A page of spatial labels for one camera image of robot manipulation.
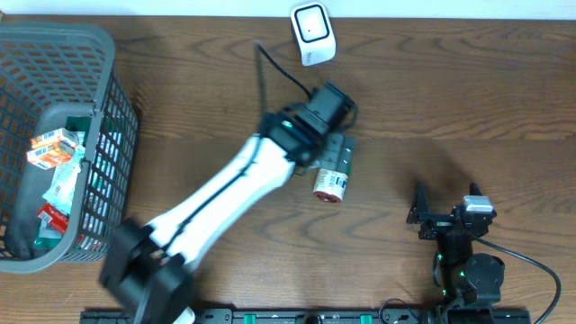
gray plastic basket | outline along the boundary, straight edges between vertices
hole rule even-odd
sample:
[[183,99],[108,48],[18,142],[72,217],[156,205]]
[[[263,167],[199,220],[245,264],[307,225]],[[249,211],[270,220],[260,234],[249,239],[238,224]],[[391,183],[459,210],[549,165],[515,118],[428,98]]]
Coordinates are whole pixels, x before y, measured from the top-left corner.
[[[0,272],[103,258],[120,223],[138,121],[113,73],[113,40],[88,25],[0,24]],[[26,161],[30,138],[91,117],[66,234],[33,246],[54,169]]]

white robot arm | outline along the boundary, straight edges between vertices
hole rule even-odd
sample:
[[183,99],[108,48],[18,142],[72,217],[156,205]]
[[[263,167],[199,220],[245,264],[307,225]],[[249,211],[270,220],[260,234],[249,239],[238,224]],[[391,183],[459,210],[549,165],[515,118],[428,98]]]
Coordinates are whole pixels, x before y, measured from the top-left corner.
[[286,159],[286,151],[269,138],[252,136],[228,165],[202,188],[148,223],[154,229],[150,238],[159,247],[166,246],[189,215],[237,176],[251,159],[259,141],[260,148],[246,173],[198,212],[167,249],[170,257],[181,253],[189,271],[200,264],[216,239],[250,206],[290,178],[295,163]]
[[309,167],[329,135],[357,108],[331,84],[308,104],[266,114],[258,134],[215,177],[146,226],[126,220],[114,233],[101,284],[134,323],[191,323],[192,277],[206,252],[255,202]]

wood grain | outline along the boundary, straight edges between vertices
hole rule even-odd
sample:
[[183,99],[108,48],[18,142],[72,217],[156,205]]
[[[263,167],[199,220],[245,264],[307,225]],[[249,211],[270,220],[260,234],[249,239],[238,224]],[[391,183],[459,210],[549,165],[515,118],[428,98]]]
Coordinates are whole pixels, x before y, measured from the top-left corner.
[[[417,179],[446,211],[477,181],[499,216],[486,237],[562,278],[550,323],[576,316],[576,24],[334,19],[337,57],[301,66],[286,19],[7,17],[96,23],[116,41],[116,71],[141,111],[127,215],[148,221],[222,168],[255,129],[253,40],[305,85],[335,83],[361,113],[346,199],[311,196],[314,175],[258,202],[202,266],[200,296],[237,307],[377,307],[440,297],[435,244],[405,224]],[[269,107],[304,99],[270,67]],[[507,265],[500,305],[537,318],[553,297],[544,272]],[[0,323],[77,322],[114,307],[100,263],[0,274]]]

black cable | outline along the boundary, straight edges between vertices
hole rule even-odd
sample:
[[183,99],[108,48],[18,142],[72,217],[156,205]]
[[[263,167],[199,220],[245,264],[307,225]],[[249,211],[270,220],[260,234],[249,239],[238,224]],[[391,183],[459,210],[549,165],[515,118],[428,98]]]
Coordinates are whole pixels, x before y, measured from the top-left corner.
[[388,306],[388,303],[392,302],[392,301],[398,301],[398,302],[401,302],[404,305],[406,305],[406,310],[408,310],[408,312],[410,313],[410,315],[412,315],[414,320],[416,320],[418,323],[420,323],[420,317],[416,316],[414,311],[412,311],[410,306],[408,306],[408,304],[405,301],[403,301],[400,298],[390,298],[388,301],[385,301],[384,304],[382,305],[382,307],[380,308],[380,310],[378,310],[378,319],[380,319],[380,322],[382,324],[388,324],[388,322],[383,319],[383,313],[384,313],[384,310],[386,309],[386,306]]
[[[266,51],[264,50],[264,48],[262,48],[260,43],[258,43],[258,42],[256,43],[255,50],[256,50],[256,53],[255,53],[256,54],[256,57],[255,57],[255,59],[256,59],[256,78],[258,81],[258,93],[259,93],[259,101],[260,101],[260,119],[262,119],[264,117],[264,114],[266,113],[266,83],[264,80],[264,70],[262,67],[262,59],[261,59],[259,53],[260,52],[264,53],[265,56],[268,57],[270,62],[276,68],[278,68],[281,72],[283,72],[283,70],[281,67],[278,67],[277,64],[267,55]],[[216,197],[218,197],[220,194],[222,194],[226,189],[228,189],[231,185],[233,185],[238,179],[240,179],[242,176],[246,175],[246,172],[252,166],[252,163],[254,163],[254,160],[256,159],[256,156],[258,155],[258,152],[260,151],[260,145],[262,144],[262,131],[258,130],[258,133],[259,133],[259,136],[258,136],[258,141],[256,143],[256,147],[254,148],[254,151],[252,152],[252,156],[248,159],[248,161],[244,165],[244,167],[242,167],[240,169],[240,171],[233,178],[231,178],[222,188],[220,188],[217,192],[213,193],[210,196],[210,198],[205,200],[200,206],[198,206],[198,208],[196,208],[195,211],[193,211],[188,217],[186,217],[180,223],[178,230],[172,235],[172,238],[170,238],[168,243],[166,243],[162,247],[162,249],[164,251],[168,251],[170,249],[170,247],[172,246],[174,241],[178,238],[178,236],[180,236],[184,232],[184,229],[186,228],[186,226],[188,226],[188,224],[192,221],[194,216],[196,216],[198,214],[198,212],[200,212],[202,209],[204,209],[204,207],[206,207],[209,203],[211,203],[214,199],[216,199]]]
[[294,82],[297,86],[300,87],[300,89],[302,89],[302,91],[304,93],[306,93],[306,95],[308,96],[308,99],[312,98],[312,93],[310,92],[310,90],[308,90],[308,88],[306,88],[306,86],[304,86],[300,81],[296,80],[296,78],[292,75],[290,75],[290,73],[286,72],[282,67],[280,67],[278,65],[278,63],[276,63],[268,54],[268,52],[264,49],[264,47],[262,47],[262,44],[260,44],[259,41],[256,42],[256,47],[257,49],[268,59],[268,61],[270,62],[270,64],[272,64],[278,71],[280,71],[280,73],[282,73],[285,77],[289,78],[292,82]]
[[138,308],[136,309],[136,314],[134,314],[132,324],[146,323],[144,321],[144,312],[148,307],[148,302],[150,301],[151,294],[152,294],[152,283],[148,282],[144,286],[144,293],[140,296],[140,302],[138,303]]
[[509,249],[507,249],[507,248],[505,248],[505,247],[498,246],[498,245],[496,245],[496,244],[494,244],[494,243],[490,243],[490,242],[487,241],[487,240],[484,240],[484,239],[482,239],[482,238],[479,238],[478,236],[476,236],[474,233],[470,232],[470,231],[464,226],[464,220],[462,220],[462,218],[460,219],[460,222],[462,223],[462,227],[463,227],[464,232],[465,232],[469,237],[471,237],[472,239],[475,239],[475,240],[477,240],[478,242],[482,243],[483,245],[485,245],[485,246],[487,246],[487,247],[490,247],[490,248],[493,248],[493,249],[495,249],[495,250],[497,250],[497,251],[499,251],[499,252],[503,252],[503,253],[506,253],[506,254],[511,255],[511,256],[513,256],[513,257],[517,257],[517,258],[519,258],[519,259],[522,260],[522,261],[526,261],[526,262],[528,262],[530,265],[537,266],[537,267],[539,267],[540,269],[546,271],[549,275],[552,276],[552,278],[553,278],[554,281],[556,282],[556,293],[554,294],[554,298],[552,299],[552,302],[550,303],[550,305],[548,306],[548,308],[546,309],[546,311],[544,312],[544,314],[542,314],[542,316],[540,316],[540,317],[534,322],[534,324],[540,324],[540,323],[542,323],[542,322],[548,317],[548,315],[550,315],[550,313],[554,310],[554,307],[556,307],[556,304],[558,303],[558,300],[560,300],[560,293],[562,292],[562,284],[561,284],[561,282],[560,282],[560,278],[558,277],[558,275],[557,275],[554,271],[552,271],[552,269],[550,269],[550,268],[547,267],[546,265],[543,265],[543,264],[541,264],[540,262],[538,262],[538,261],[536,261],[536,260],[534,260],[534,259],[531,259],[531,258],[529,258],[529,257],[527,257],[527,256],[523,256],[523,255],[521,255],[521,254],[519,254],[519,253],[517,253],[517,252],[514,252],[514,251],[512,251],[512,250],[509,250]]

